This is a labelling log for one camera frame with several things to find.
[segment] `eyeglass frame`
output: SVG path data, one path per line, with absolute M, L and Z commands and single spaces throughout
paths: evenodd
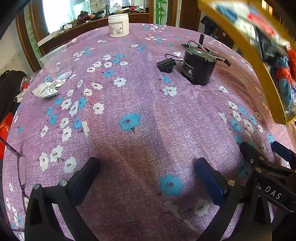
M 19 163 L 20 163 L 20 157 L 21 156 L 24 156 L 24 155 L 21 155 L 19 154 L 11 145 L 9 145 L 1 136 L 0 136 L 0 141 L 7 147 L 7 149 L 13 153 L 16 157 L 17 157 L 17 175 L 18 175 L 18 180 L 19 180 L 19 184 L 20 184 L 20 188 L 22 190 L 22 204 L 23 204 L 23 207 L 24 207 L 24 211 L 25 211 L 25 214 L 27 214 L 27 211 L 26 211 L 26 208 L 25 208 L 25 199 L 24 197 L 26 197 L 28 200 L 29 200 L 29 196 L 26 195 L 25 193 L 25 188 L 26 188 L 26 185 L 27 185 L 27 177 L 26 177 L 26 181 L 25 183 L 22 185 L 21 184 L 21 181 L 20 181 L 20 168 L 19 168 Z M 12 231 L 15 231 L 15 232 L 24 232 L 24 230 L 22 229 L 12 229 L 11 227 L 9 227 L 10 230 Z

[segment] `blue flower print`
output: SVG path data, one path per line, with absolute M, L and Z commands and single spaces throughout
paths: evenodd
M 60 103 L 62 103 L 62 101 L 63 101 L 63 97 L 59 97 L 59 98 L 55 99 L 54 105 L 59 105 Z
M 256 150 L 258 150 L 257 146 L 255 145 L 255 143 L 252 140 L 248 140 L 248 143 L 254 147 Z
M 50 81 L 50 76 L 47 76 L 47 77 L 45 78 L 44 82 L 45 82 L 45 81 L 49 82 L 49 81 Z
M 274 136 L 272 134 L 268 134 L 267 135 L 267 140 L 269 141 L 269 143 L 273 143 L 274 142 Z
M 240 144 L 242 143 L 242 138 L 240 136 L 234 136 L 234 139 L 236 143 L 240 146 Z
M 57 115 L 56 114 L 52 114 L 49 118 L 49 123 L 51 125 L 53 125 L 55 122 L 57 121 Z
M 119 54 L 119 53 L 117 53 L 117 54 L 115 55 L 115 57 L 117 57 L 117 58 L 123 58 L 123 57 L 124 57 L 124 54 Z
M 166 84 L 170 82 L 170 79 L 166 76 L 162 76 L 162 79 Z
M 240 109 L 240 111 L 241 111 L 245 116 L 248 115 L 247 112 L 246 112 L 246 110 L 245 110 L 242 106 L 240 106 L 239 109 Z
M 22 132 L 23 128 L 24 128 L 24 127 L 21 126 L 21 127 L 19 127 L 19 128 L 17 129 L 18 134 Z
M 248 163 L 245 160 L 242 160 L 239 163 L 238 170 L 239 170 L 239 173 L 238 173 L 237 176 L 238 176 L 239 179 L 241 179 L 241 178 L 244 178 L 244 177 L 248 177 L 249 176 L 248 172 L 250 172 L 251 169 L 250 169 Z
M 108 70 L 104 73 L 104 77 L 109 77 L 111 76 L 112 74 L 114 74 L 114 70 Z
M 121 130 L 133 131 L 135 133 L 135 127 L 141 125 L 140 119 L 141 115 L 139 114 L 130 113 L 128 115 L 124 115 L 122 119 L 119 121 Z
M 168 196 L 177 196 L 181 194 L 183 184 L 180 178 L 173 177 L 172 174 L 168 174 L 165 177 L 159 179 L 160 189 Z
M 74 129 L 78 129 L 82 126 L 81 120 L 79 117 L 77 117 L 77 120 L 74 122 Z
M 52 108 L 52 106 L 50 106 L 50 107 L 47 108 L 46 114 L 51 115 L 52 111 L 53 111 L 53 108 Z
M 17 216 L 17 220 L 19 222 L 20 227 L 22 228 L 24 226 L 24 224 L 22 222 L 22 218 L 20 217 L 20 215 Z
M 87 101 L 86 101 L 85 97 L 80 97 L 79 98 L 78 109 L 81 110 L 81 108 L 85 106 L 86 102 Z
M 241 132 L 242 127 L 234 118 L 231 118 L 231 126 L 234 131 Z
M 114 64 L 117 64 L 119 62 L 120 62 L 120 60 L 118 58 L 115 58 L 115 59 L 112 60 L 112 63 L 114 63 Z
M 252 116 L 252 115 L 249 115 L 249 117 L 250 117 L 251 122 L 252 122 L 254 125 L 257 125 L 257 122 L 256 122 L 255 117 Z

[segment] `white flower print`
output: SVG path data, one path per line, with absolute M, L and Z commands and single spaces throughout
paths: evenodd
M 268 107 L 267 107 L 267 105 L 266 105 L 265 103 L 262 102 L 262 105 L 263 105 L 263 107 L 264 107 L 267 111 L 269 111 L 269 109 L 268 109 Z
M 74 93 L 74 89 L 69 90 L 67 96 L 70 97 Z
M 248 135 L 248 137 L 252 140 L 252 136 L 248 131 L 245 131 L 245 133 Z
M 258 130 L 260 131 L 260 133 L 263 133 L 263 128 L 262 128 L 262 126 L 258 125 L 257 127 L 258 127 Z
M 209 202 L 207 200 L 199 199 L 197 204 L 194 207 L 194 213 L 197 214 L 199 217 L 207 214 L 209 211 Z
M 221 92 L 224 92 L 224 93 L 229 93 L 229 91 L 227 90 L 227 89 L 225 89 L 225 87 L 224 86 L 219 86 L 219 90 L 221 91 Z
M 53 148 L 50 154 L 50 162 L 56 162 L 59 158 L 61 158 L 63 149 L 64 147 L 61 145 L 58 145 L 57 147 Z
M 47 157 L 47 154 L 42 152 L 41 156 L 39 157 L 39 163 L 43 172 L 48 168 L 48 161 L 49 159 Z
M 103 60 L 110 60 L 111 59 L 111 56 L 108 56 L 108 57 L 105 57 L 105 58 L 103 58 Z
M 86 96 L 91 96 L 91 95 L 92 95 L 92 90 L 91 90 L 91 89 L 88 89 L 88 88 L 86 88 L 86 89 L 84 89 L 84 92 L 83 92 L 83 94 L 85 94 Z
M 100 85 L 99 83 L 94 83 L 94 82 L 91 83 L 91 86 L 96 90 L 101 90 L 103 88 L 102 85 Z
M 165 86 L 163 92 L 165 93 L 165 95 L 175 96 L 177 94 L 177 87 Z
M 60 127 L 63 129 L 66 127 L 67 124 L 69 124 L 69 118 L 63 118 L 60 123 Z
M 77 75 L 77 74 L 72 75 L 72 76 L 70 77 L 70 79 L 74 78 L 76 75 Z
M 103 110 L 104 110 L 104 104 L 101 104 L 99 102 L 95 103 L 94 106 L 93 106 L 93 110 L 94 110 L 94 113 L 97 115 L 97 114 L 103 114 Z
M 74 105 L 72 105 L 72 107 L 70 109 L 70 115 L 74 116 L 75 114 L 77 114 L 77 110 L 78 110 L 78 100 L 76 100 L 74 102 Z
M 222 118 L 222 120 L 225 122 L 225 124 L 227 124 L 227 117 L 225 116 L 224 113 L 220 113 L 218 112 L 219 116 Z
M 258 112 L 255 112 L 255 117 L 260 121 L 262 120 L 262 116 Z
M 88 73 L 92 73 L 92 72 L 95 72 L 96 71 L 96 68 L 95 67 L 89 67 L 86 71 Z
M 85 134 L 85 137 L 87 138 L 89 136 L 90 129 L 87 126 L 87 122 L 86 121 L 81 121 L 81 124 L 82 124 L 82 127 L 83 127 L 83 132 Z
M 176 55 L 177 57 L 181 56 L 181 52 L 173 52 L 174 55 Z
M 252 134 L 254 133 L 254 128 L 248 120 L 244 119 L 244 125 L 247 127 L 248 131 L 250 131 Z
M 233 117 L 238 121 L 240 122 L 242 119 L 239 115 L 239 113 L 237 113 L 235 110 L 233 111 Z
M 128 62 L 126 61 L 120 62 L 120 65 L 128 65 Z
M 64 100 L 61 105 L 62 110 L 69 109 L 71 104 L 72 104 L 71 99 Z
M 261 149 L 262 149 L 263 153 L 266 154 L 266 147 L 263 142 L 261 142 Z
M 230 107 L 234 110 L 237 110 L 237 105 L 231 101 L 228 101 L 228 104 L 230 105 Z
M 173 205 L 171 201 L 166 201 L 165 207 L 169 209 L 172 212 L 172 214 L 174 214 L 178 219 L 181 219 L 181 216 L 178 213 L 178 205 Z
M 114 80 L 114 85 L 116 85 L 117 87 L 121 87 L 123 85 L 126 84 L 126 79 L 125 78 L 116 78 Z
M 8 210 L 10 211 L 10 203 L 9 203 L 8 198 L 6 198 L 6 206 L 8 207 Z
M 13 186 L 12 186 L 11 183 L 9 183 L 9 191 L 14 192 L 14 190 L 13 190 Z
M 71 136 L 72 129 L 69 126 L 67 126 L 65 129 L 63 129 L 62 142 L 68 141 Z
M 198 231 L 198 230 L 192 225 L 192 223 L 190 223 L 190 221 L 189 221 L 188 219 L 184 219 L 183 221 L 184 221 L 184 223 L 187 224 L 187 226 L 188 226 L 190 229 L 192 229 L 192 230 L 194 230 L 194 231 Z
M 44 126 L 40 133 L 41 137 L 44 137 L 47 132 L 48 132 L 48 126 Z
M 75 167 L 76 167 L 76 160 L 75 160 L 75 157 L 72 156 L 65 162 L 64 173 L 72 173 Z
M 78 82 L 78 84 L 77 84 L 77 88 L 80 88 L 81 85 L 82 85 L 82 83 L 83 83 L 83 80 L 80 80 L 80 81 Z
M 105 68 L 110 68 L 112 66 L 111 62 L 104 63 Z
M 18 220 L 17 220 L 17 217 L 13 217 L 13 220 L 15 221 L 15 225 L 18 227 Z

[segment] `metal screw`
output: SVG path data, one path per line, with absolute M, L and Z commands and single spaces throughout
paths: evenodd
M 38 183 L 35 184 L 35 185 L 33 186 L 33 188 L 36 189 L 36 190 L 37 190 L 39 187 L 40 187 L 40 184 L 38 184 Z
M 63 187 L 63 186 L 66 186 L 67 185 L 67 181 L 66 180 L 62 180 L 59 182 L 59 184 Z
M 235 185 L 235 181 L 233 181 L 233 180 L 228 180 L 227 183 L 229 186 L 232 186 L 232 187 Z

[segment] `purple tablecloth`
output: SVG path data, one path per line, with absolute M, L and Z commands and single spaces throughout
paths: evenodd
M 126 37 L 110 38 L 103 27 L 69 42 L 72 76 L 57 96 L 41 99 L 30 93 L 51 81 L 41 71 L 8 137 L 27 157 L 26 194 L 36 183 L 46 187 L 69 179 L 95 156 L 102 171 L 77 209 L 100 240 L 196 240 L 218 210 L 194 174 L 196 158 L 242 182 L 248 168 L 237 143 L 249 141 L 286 166 L 270 143 L 294 150 L 292 126 L 274 123 L 258 78 L 240 55 L 206 37 L 204 46 L 232 65 L 218 62 L 203 87 L 186 80 L 177 71 L 181 65 L 171 74 L 158 70 L 165 54 L 183 56 L 181 44 L 199 35 L 130 24 Z M 3 190 L 12 227 L 23 226 L 17 160 L 8 150 Z M 57 216 L 71 237 L 59 211 Z

